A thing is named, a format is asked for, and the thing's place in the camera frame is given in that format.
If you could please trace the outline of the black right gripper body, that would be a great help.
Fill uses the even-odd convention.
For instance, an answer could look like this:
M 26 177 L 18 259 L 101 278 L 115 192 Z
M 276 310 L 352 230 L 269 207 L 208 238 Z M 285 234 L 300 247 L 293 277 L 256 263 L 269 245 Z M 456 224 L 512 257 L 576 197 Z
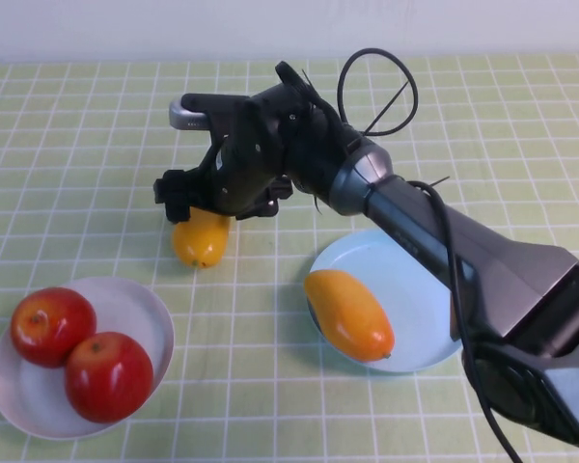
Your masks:
M 275 178 L 284 175 L 282 119 L 299 110 L 285 85 L 254 95 L 194 94 L 192 110 L 207 116 L 212 147 L 196 175 L 196 205 L 241 212 Z

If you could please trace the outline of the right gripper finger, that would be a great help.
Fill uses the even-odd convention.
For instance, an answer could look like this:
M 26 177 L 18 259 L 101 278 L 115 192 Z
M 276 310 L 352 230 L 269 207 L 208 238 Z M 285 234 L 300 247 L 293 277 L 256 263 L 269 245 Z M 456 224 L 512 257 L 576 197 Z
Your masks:
M 193 175 L 184 170 L 168 170 L 154 182 L 154 202 L 163 204 L 169 222 L 190 220 Z
M 235 219 L 241 221 L 253 217 L 274 217 L 279 212 L 279 201 L 288 199 L 292 193 L 291 180 L 288 177 L 277 177 Z

